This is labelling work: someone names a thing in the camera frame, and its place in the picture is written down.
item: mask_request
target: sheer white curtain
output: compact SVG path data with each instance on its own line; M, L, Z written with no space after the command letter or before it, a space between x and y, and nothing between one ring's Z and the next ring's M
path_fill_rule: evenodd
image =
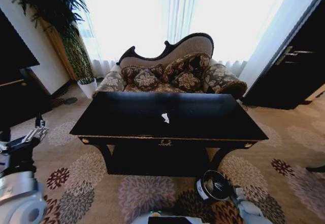
M209 34L213 58L238 76L283 0L85 0L79 29L97 77L131 46L144 57L161 54L168 40Z
M85 0L89 13L78 23L97 77L103 77L131 46L144 57L161 54L159 0Z
M175 44L189 34L197 0L160 0L164 39Z
M213 38L216 61L228 66L235 61L249 61L282 2L198 0L190 32L204 32Z

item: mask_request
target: throw pillow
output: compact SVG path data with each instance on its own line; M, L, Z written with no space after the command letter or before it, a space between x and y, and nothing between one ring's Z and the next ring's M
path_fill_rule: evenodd
M178 75L172 81L172 84L185 92L194 92L201 86L200 80L189 71L182 72Z
M156 64L151 67L143 67L143 66L136 66L136 65L130 65L127 67L124 67L121 70L121 74L124 76L125 80L128 84L132 84L134 81L134 78L144 69L148 68L149 71L151 71L157 78L160 78L163 74L163 66L162 64Z
M205 53L192 54L187 62L187 68L197 78L202 79L204 70L209 66L210 57Z
M170 63L162 74L161 81L163 83L170 83L175 79L177 75L185 70L186 62L188 57L182 57Z
M142 91L148 91L157 86L158 79L148 68L146 68L136 75L134 84Z

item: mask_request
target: sofa armrest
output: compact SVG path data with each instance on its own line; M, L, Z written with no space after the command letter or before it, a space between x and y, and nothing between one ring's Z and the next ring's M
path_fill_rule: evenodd
M124 87L125 81L122 74L120 74L117 70L110 71L92 94L92 97L94 98L98 92L123 91Z
M215 63L204 71L203 91L205 93L229 93L235 99L241 98L247 84L229 72L224 65Z

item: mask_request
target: white wall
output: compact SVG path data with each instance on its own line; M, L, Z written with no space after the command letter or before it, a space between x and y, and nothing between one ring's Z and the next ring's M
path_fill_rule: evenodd
M25 16L21 6L11 1L0 0L0 8L40 63L32 67L32 70L52 94L70 78L41 25L35 28L35 23L30 21L30 11Z
M284 0L239 79L248 90L313 0Z

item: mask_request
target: dark door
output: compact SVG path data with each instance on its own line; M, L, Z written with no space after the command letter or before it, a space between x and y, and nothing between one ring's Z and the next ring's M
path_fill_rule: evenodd
M293 109L325 83L325 0L247 93L248 105Z

